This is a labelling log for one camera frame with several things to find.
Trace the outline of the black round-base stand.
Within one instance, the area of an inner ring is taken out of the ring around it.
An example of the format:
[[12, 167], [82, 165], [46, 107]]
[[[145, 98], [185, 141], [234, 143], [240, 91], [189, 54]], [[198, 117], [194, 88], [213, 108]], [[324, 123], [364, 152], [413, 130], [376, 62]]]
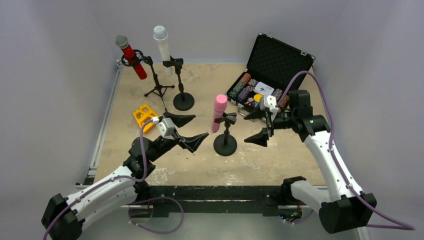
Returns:
[[173, 58], [169, 56], [170, 60], [163, 60], [162, 64], [164, 67], [174, 67], [175, 73], [178, 79], [178, 89], [179, 93], [173, 99], [173, 106], [179, 111], [188, 111], [194, 104], [194, 97], [184, 90], [184, 85], [181, 79], [181, 70], [183, 68], [184, 60], [182, 58]]
[[237, 121], [237, 114], [223, 113], [222, 117], [216, 118], [214, 123], [224, 123], [225, 130], [223, 134], [218, 135], [214, 142], [213, 148], [215, 152], [221, 156], [230, 156], [237, 150], [237, 140], [230, 134], [230, 127]]

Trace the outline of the pink microphone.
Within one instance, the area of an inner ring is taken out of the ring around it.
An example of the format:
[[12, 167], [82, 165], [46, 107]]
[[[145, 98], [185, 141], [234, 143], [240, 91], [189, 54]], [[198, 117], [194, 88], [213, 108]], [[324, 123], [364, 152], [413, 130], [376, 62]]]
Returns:
[[227, 106], [228, 106], [227, 96], [225, 94], [217, 95], [213, 103], [213, 115], [212, 115], [212, 122], [211, 122], [212, 133], [216, 133], [219, 130], [220, 124], [216, 123], [215, 120], [223, 116]]

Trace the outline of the white microphone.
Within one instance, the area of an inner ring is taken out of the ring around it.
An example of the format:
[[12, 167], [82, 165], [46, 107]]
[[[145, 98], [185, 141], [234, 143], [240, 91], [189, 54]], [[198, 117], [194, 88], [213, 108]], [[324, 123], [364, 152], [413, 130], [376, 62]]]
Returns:
[[165, 27], [162, 25], [155, 26], [153, 29], [153, 38], [158, 45], [161, 60], [163, 62], [171, 61], [171, 55], [168, 45], [168, 32]]

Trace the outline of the red glitter microphone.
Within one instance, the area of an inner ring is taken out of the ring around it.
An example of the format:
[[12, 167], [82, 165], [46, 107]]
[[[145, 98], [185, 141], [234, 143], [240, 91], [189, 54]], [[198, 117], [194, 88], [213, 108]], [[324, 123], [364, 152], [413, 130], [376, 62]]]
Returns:
[[137, 57], [136, 52], [130, 46], [128, 38], [119, 34], [115, 37], [115, 44], [123, 52], [123, 56], [128, 62], [127, 66], [132, 67], [141, 80], [145, 80], [147, 73], [140, 64], [141, 60]]

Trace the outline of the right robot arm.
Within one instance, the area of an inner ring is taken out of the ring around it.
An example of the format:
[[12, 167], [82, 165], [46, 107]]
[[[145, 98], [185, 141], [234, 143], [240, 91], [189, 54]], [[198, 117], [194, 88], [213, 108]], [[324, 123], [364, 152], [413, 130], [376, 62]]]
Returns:
[[334, 159], [339, 152], [330, 139], [331, 128], [324, 116], [313, 113], [310, 93], [293, 90], [288, 93], [288, 98], [289, 110], [279, 112], [274, 96], [262, 97], [244, 119], [265, 119], [266, 126], [244, 141], [266, 147], [275, 130], [292, 129], [312, 153], [328, 192], [324, 193], [306, 178], [296, 176], [284, 179], [276, 196], [284, 205], [291, 202], [308, 205], [318, 213], [321, 225], [329, 234], [365, 227], [373, 214], [367, 206], [377, 205], [375, 196], [364, 193], [342, 160]]

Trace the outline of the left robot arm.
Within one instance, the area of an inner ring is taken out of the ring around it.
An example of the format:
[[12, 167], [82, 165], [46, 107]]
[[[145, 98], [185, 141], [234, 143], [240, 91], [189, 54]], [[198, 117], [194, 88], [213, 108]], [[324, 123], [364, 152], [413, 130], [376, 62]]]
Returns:
[[165, 112], [154, 116], [140, 128], [122, 165], [100, 181], [68, 196], [52, 196], [41, 218], [43, 239], [76, 240], [92, 223], [122, 205], [136, 201], [148, 185], [146, 178], [155, 169], [152, 164], [175, 146], [194, 153], [209, 136], [204, 132], [182, 136], [178, 132], [196, 115]]

